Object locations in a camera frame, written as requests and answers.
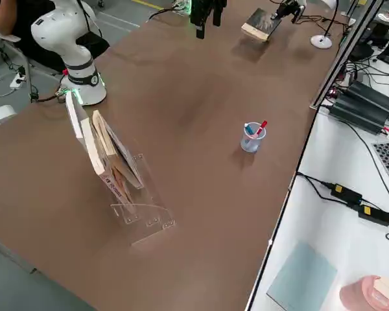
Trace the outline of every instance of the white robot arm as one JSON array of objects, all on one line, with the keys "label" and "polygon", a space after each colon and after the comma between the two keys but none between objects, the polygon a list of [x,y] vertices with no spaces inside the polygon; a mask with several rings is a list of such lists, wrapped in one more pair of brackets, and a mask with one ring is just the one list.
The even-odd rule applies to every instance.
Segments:
[{"label": "white robot arm", "polygon": [[91,53],[76,43],[79,37],[88,32],[88,23],[96,20],[95,14],[85,2],[52,1],[55,9],[32,24],[33,38],[44,49],[59,54],[64,61],[68,75],[62,79],[62,87],[77,89],[84,105],[97,104],[106,97],[106,89]]}]

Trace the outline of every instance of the book spine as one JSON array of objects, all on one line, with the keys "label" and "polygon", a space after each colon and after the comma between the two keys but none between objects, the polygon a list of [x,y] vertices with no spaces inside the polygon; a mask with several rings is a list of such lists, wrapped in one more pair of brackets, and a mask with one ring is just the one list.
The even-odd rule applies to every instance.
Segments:
[{"label": "book spine", "polygon": [[115,197],[122,203],[122,204],[130,204],[127,198],[125,198],[117,186],[115,185],[115,182],[113,178],[110,175],[102,174],[99,176],[100,179],[107,185],[107,187],[112,191],[112,193],[115,194]]}]

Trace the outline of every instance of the clear acrylic book stand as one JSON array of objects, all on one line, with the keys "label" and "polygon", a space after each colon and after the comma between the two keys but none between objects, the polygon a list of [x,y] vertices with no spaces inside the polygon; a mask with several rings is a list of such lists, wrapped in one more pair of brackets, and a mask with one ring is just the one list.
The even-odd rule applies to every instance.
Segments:
[{"label": "clear acrylic book stand", "polygon": [[135,167],[141,176],[143,186],[140,189],[129,187],[130,204],[111,204],[117,219],[124,225],[131,244],[142,241],[175,225],[174,218],[164,207],[143,154],[133,155]]}]

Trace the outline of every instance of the red pen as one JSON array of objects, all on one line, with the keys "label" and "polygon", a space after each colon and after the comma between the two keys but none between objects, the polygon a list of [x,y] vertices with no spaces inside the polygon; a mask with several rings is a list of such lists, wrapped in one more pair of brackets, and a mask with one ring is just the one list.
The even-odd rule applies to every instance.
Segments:
[{"label": "red pen", "polygon": [[261,126],[259,127],[259,129],[256,132],[256,135],[259,135],[267,124],[268,124],[268,122],[266,122],[266,121],[262,122]]}]

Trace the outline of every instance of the brown table surface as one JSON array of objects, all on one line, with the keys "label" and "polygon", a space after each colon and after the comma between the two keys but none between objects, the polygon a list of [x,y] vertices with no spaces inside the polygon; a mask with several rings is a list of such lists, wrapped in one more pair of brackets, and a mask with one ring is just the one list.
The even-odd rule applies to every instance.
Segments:
[{"label": "brown table surface", "polygon": [[[32,104],[0,126],[0,242],[100,311],[246,305],[337,46],[314,48],[321,30],[286,18],[263,48],[241,26],[277,6],[228,2],[205,40],[164,14],[97,60],[108,98],[92,109],[138,141],[177,221],[161,238],[125,242],[64,105]],[[243,152],[242,125],[263,119],[260,151]]]}]

